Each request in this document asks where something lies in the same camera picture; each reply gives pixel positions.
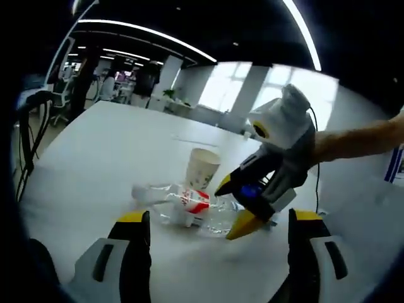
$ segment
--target office chair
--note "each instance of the office chair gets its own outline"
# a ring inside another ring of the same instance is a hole
[[[16,200],[19,201],[28,177],[33,171],[34,164],[33,158],[37,153],[38,146],[44,137],[45,131],[50,121],[50,107],[52,104],[53,93],[48,91],[39,91],[35,95],[29,96],[24,106],[20,107],[16,112],[15,121],[19,124],[21,147],[24,156],[24,167],[22,167],[22,159],[20,155],[21,163],[21,177],[16,188]],[[33,109],[39,109],[40,112],[40,127],[37,137],[33,137],[32,130],[30,129],[29,120],[30,112]]]
[[[56,110],[56,114],[50,119],[53,121],[52,125],[56,126],[58,120],[62,119],[68,122],[68,118],[64,116],[67,111],[67,105],[70,102],[74,87],[74,78],[71,77],[67,82],[59,80],[55,84],[53,91],[53,109]]]

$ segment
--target human arm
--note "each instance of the human arm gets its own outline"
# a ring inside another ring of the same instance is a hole
[[[388,121],[377,122],[362,129],[317,132],[312,164],[385,153],[402,143],[404,112]]]

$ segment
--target desk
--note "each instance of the desk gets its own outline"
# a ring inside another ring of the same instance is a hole
[[[207,189],[213,192],[259,142],[189,119],[103,101],[73,121],[36,163],[21,202],[30,236],[47,246],[61,281],[69,281],[81,254],[134,209],[134,183],[181,182],[197,146],[222,158]],[[287,224],[285,211],[272,231],[226,241],[152,223],[151,301],[268,302],[288,274]]]

